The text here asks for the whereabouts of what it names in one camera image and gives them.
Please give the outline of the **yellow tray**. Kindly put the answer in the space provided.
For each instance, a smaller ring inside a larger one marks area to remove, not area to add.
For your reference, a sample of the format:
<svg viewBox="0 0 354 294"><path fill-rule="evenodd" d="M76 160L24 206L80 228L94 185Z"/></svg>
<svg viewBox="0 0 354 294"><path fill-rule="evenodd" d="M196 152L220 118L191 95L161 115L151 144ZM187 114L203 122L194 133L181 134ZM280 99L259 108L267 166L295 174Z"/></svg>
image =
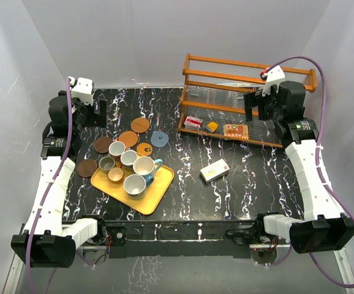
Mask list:
<svg viewBox="0 0 354 294"><path fill-rule="evenodd" d="M91 184L98 190L117 199L144 215L152 214L174 178L174 171L165 165L156 170L154 181L146 188L142 198L136 200L124 190L124 182L114 183L108 173L98 168L91 177Z"/></svg>

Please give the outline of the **blue silicone coaster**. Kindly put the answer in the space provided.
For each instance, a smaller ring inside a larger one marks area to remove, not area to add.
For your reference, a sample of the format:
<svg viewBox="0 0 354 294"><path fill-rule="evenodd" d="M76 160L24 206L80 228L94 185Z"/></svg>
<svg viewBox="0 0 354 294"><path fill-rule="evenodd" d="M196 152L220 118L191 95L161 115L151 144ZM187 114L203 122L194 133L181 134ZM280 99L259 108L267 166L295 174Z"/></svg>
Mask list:
<svg viewBox="0 0 354 294"><path fill-rule="evenodd" d="M168 144L169 137L165 132L154 131L151 135L151 144L157 148L163 148Z"/></svg>

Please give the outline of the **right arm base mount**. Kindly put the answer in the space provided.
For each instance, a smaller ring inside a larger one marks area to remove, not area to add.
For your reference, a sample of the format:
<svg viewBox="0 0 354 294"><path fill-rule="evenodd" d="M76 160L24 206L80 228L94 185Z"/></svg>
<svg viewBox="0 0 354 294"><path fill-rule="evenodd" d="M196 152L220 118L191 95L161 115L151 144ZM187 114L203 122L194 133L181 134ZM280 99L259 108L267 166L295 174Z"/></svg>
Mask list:
<svg viewBox="0 0 354 294"><path fill-rule="evenodd" d="M255 264L265 267L276 266L284 262L291 254L292 247L289 246L287 253L277 260L277 246L280 238L265 232L265 217L282 216L278 213L258 214L251 227L243 228L242 225L235 226L225 232L225 237L232 240L236 245L261 244L262 248L253 248L251 258Z"/></svg>

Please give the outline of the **red white box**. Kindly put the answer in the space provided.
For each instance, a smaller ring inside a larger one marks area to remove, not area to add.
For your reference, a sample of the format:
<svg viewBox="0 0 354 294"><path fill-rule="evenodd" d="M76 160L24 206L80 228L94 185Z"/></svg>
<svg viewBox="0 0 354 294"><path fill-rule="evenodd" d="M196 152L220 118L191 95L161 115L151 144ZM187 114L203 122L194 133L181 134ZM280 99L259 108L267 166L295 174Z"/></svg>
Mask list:
<svg viewBox="0 0 354 294"><path fill-rule="evenodd" d="M194 116L186 116L183 126L185 129L200 130L203 120Z"/></svg>

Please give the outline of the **orange snack packet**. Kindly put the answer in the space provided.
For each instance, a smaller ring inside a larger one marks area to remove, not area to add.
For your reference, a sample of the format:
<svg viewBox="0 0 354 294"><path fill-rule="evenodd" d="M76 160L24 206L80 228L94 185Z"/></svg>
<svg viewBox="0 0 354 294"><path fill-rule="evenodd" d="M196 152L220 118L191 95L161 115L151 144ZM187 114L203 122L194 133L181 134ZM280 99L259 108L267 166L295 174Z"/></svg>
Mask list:
<svg viewBox="0 0 354 294"><path fill-rule="evenodd" d="M225 124L224 136L233 139L248 140L249 128L247 124Z"/></svg>

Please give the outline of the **orange silicone coaster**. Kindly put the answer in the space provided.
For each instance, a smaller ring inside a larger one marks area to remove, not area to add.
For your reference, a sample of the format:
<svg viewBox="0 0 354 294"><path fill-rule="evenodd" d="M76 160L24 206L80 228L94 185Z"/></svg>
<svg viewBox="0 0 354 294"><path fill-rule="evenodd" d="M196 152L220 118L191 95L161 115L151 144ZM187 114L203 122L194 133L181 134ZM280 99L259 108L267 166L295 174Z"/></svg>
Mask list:
<svg viewBox="0 0 354 294"><path fill-rule="evenodd" d="M146 142L139 143L136 151L143 156L150 156L153 153L153 146Z"/></svg>

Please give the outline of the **grey cup white inside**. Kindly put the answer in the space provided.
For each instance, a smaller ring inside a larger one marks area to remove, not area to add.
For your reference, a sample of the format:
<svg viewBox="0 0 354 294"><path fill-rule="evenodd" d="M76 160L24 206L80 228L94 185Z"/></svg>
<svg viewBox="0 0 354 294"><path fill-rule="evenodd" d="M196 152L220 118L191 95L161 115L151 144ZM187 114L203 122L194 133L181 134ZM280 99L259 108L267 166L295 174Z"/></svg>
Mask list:
<svg viewBox="0 0 354 294"><path fill-rule="evenodd" d="M146 181L138 174L132 174L124 180L125 192L134 200L141 200L146 193Z"/></svg>

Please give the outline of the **light wooden coaster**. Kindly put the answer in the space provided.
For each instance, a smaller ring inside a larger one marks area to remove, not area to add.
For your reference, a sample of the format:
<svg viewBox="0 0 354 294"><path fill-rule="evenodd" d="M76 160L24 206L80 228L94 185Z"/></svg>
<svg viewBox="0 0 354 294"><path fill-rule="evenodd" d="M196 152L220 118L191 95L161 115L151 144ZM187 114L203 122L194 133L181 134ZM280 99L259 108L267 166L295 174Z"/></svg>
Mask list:
<svg viewBox="0 0 354 294"><path fill-rule="evenodd" d="M137 134L143 134L150 128L150 122L146 118L136 118L131 122L131 129Z"/></svg>
<svg viewBox="0 0 354 294"><path fill-rule="evenodd" d="M118 140L123 142L127 148L131 148L138 143L138 134L131 130L124 131L119 135Z"/></svg>

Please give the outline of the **brown white cup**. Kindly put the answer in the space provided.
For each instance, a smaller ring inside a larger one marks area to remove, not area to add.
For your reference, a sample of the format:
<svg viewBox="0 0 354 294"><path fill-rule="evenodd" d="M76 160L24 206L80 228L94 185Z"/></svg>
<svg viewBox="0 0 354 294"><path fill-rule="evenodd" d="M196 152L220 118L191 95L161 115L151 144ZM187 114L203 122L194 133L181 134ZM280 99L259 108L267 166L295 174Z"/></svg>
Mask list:
<svg viewBox="0 0 354 294"><path fill-rule="evenodd" d="M121 141L114 141L110 144L108 147L108 153L109 155L114 158L119 160L121 155L126 151L126 146L123 142Z"/></svg>

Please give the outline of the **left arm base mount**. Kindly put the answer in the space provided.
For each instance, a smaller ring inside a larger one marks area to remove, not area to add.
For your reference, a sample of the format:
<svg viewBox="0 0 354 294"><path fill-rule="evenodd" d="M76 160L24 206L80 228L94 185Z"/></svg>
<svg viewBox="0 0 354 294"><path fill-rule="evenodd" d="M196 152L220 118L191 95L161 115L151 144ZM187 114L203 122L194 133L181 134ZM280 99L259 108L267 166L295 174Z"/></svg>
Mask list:
<svg viewBox="0 0 354 294"><path fill-rule="evenodd" d="M110 258L113 246L126 244L127 229L107 223L102 216L85 214L75 221L74 227L78 244L75 256L92 270Z"/></svg>

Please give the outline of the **yellow grey sponge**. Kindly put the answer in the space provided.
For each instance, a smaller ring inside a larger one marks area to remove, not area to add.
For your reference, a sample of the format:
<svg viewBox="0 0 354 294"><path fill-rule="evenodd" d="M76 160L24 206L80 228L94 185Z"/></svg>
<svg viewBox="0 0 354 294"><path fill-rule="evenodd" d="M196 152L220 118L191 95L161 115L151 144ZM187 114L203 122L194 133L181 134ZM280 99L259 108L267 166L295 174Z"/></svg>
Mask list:
<svg viewBox="0 0 354 294"><path fill-rule="evenodd" d="M214 122L214 121L211 121L209 122L206 126L205 126L205 130L208 132L208 133L215 133L216 130L218 129L219 125L218 123Z"/></svg>

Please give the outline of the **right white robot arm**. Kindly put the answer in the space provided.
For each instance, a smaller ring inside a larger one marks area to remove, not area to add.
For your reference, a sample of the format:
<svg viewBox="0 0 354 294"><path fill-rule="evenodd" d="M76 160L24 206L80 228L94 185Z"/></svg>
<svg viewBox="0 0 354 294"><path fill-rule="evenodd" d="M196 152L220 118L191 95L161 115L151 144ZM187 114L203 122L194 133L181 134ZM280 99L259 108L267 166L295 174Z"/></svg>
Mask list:
<svg viewBox="0 0 354 294"><path fill-rule="evenodd" d="M339 202L327 191L328 179L317 146L316 123L304 117L306 90L302 83L283 81L244 95L247 121L258 108L260 120L272 120L286 155L292 163L303 198L304 218L279 213L259 214L254 222L254 236L268 243L275 236L284 239L299 253L338 251L354 236L354 221L346 216Z"/></svg>

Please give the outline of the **grey green cup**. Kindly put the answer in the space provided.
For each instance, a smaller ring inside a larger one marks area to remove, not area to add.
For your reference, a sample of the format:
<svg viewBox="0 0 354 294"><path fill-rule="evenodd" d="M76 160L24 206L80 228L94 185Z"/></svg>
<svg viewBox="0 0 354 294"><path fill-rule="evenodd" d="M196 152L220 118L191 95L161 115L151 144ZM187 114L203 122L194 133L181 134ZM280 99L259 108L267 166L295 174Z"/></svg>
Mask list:
<svg viewBox="0 0 354 294"><path fill-rule="evenodd" d="M99 161L99 168L105 172L108 173L112 168L115 167L115 159L111 156L104 156L103 158L100 159Z"/></svg>

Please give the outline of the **orange wooden shelf rack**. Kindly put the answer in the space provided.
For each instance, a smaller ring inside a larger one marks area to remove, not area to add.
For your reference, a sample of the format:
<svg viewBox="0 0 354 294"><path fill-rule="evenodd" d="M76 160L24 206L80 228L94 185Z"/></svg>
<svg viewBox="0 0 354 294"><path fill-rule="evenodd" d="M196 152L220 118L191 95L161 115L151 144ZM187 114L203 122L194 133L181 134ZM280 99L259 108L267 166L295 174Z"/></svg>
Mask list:
<svg viewBox="0 0 354 294"><path fill-rule="evenodd" d="M276 148L318 138L304 115L306 94L317 89L314 69L188 54L183 75L180 132Z"/></svg>

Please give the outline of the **white yellow box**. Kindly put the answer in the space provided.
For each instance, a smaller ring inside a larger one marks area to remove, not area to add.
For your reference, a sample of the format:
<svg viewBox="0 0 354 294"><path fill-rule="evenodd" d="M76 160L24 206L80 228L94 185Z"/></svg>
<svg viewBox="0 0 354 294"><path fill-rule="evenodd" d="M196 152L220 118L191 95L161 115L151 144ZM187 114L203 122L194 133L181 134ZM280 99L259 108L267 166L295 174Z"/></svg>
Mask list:
<svg viewBox="0 0 354 294"><path fill-rule="evenodd" d="M204 167L200 170L200 176L206 184L220 178L228 173L230 167L224 159L219 159L216 162Z"/></svg>

